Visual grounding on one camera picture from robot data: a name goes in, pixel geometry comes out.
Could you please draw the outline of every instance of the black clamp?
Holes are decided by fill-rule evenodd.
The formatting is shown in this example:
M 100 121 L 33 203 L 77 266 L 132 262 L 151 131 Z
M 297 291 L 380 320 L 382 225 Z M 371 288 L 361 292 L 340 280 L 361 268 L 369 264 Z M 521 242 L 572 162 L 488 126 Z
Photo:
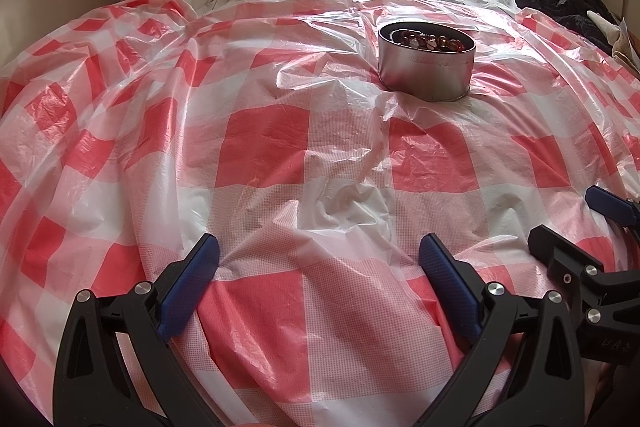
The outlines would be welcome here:
M 168 346 L 184 330 L 218 269 L 220 248 L 206 234 L 155 283 L 129 293 L 76 295 L 58 352 L 53 388 L 56 427 L 223 427 Z M 128 333 L 142 371 L 166 417 L 142 405 L 116 333 Z
M 610 217 L 610 204 L 614 200 L 603 196 L 602 189 L 593 188 L 597 187 L 588 191 L 591 208 L 597 206 L 598 212 L 609 212 L 607 217 Z M 603 207 L 603 202 L 609 205 L 609 210 Z M 624 221 L 621 214 L 616 214 L 615 218 L 617 223 L 628 223 L 634 236 L 638 237 L 637 225 L 632 225 L 630 220 Z M 594 408 L 587 427 L 627 427 L 638 423 L 640 270 L 605 273 L 597 259 L 542 225 L 531 230 L 529 251 L 545 264 L 548 277 L 568 297 L 582 356 L 628 367 L 623 381 Z
M 581 427 L 584 383 L 569 312 L 556 291 L 544 298 L 511 295 L 485 284 L 436 235 L 423 238 L 418 263 L 452 329 L 472 344 L 463 362 L 414 427 Z M 510 335 L 524 333 L 498 404 L 474 416 Z

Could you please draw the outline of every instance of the blue clamp pad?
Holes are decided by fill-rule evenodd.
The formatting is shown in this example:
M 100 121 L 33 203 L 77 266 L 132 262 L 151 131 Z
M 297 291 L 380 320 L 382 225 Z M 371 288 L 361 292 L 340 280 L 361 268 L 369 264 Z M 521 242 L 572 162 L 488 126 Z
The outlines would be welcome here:
M 182 263 L 186 267 L 182 269 L 160 306 L 158 333 L 166 343 L 184 331 L 209 282 L 216 274 L 220 263 L 218 240 L 213 235 L 204 235 L 184 261 L 172 264 Z
M 475 343 L 482 333 L 480 303 L 454 263 L 460 261 L 455 261 L 433 234 L 422 238 L 418 264 L 429 278 L 451 328 L 471 343 Z
M 589 208 L 597 213 L 608 217 L 621 227 L 634 227 L 638 225 L 639 216 L 636 206 L 629 201 L 611 194 L 608 190 L 600 187 L 590 187 L 587 189 L 584 199 Z

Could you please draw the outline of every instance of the clamp jaw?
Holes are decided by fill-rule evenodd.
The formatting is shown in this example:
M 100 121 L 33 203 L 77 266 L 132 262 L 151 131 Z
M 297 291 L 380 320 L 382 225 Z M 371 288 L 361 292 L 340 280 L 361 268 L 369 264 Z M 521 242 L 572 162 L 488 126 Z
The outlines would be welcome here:
M 53 388 L 56 427 L 224 427 L 184 374 L 168 343 L 187 325 L 218 269 L 220 248 L 206 234 L 155 283 L 97 298 L 76 295 L 58 352 Z M 166 417 L 142 405 L 116 333 L 128 333 Z

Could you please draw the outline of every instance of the metal tin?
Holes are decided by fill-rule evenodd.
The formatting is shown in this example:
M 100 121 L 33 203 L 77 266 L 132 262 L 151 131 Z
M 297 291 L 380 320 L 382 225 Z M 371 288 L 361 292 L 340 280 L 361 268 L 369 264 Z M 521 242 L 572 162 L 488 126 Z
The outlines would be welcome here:
M 391 32 L 406 29 L 461 41 L 463 52 L 414 50 L 392 42 Z M 380 80 L 390 90 L 412 94 L 427 102 L 452 102 L 469 91 L 476 42 L 449 26 L 429 22 L 395 22 L 380 28 Z

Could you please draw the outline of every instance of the bed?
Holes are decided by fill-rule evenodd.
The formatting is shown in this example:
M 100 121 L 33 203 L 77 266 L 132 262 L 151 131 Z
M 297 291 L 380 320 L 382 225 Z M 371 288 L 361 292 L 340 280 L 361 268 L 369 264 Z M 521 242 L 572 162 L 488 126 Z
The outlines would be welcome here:
M 380 84 L 376 29 L 405 18 L 478 42 L 466 98 Z M 175 349 L 222 417 L 411 425 L 462 359 L 416 263 L 424 234 L 519 295 L 552 288 L 527 253 L 540 224 L 637 267 L 584 192 L 640 196 L 638 87 L 513 0 L 93 10 L 0 71 L 0 355 L 51 419 L 76 293 L 154 280 L 210 232 L 220 269 Z

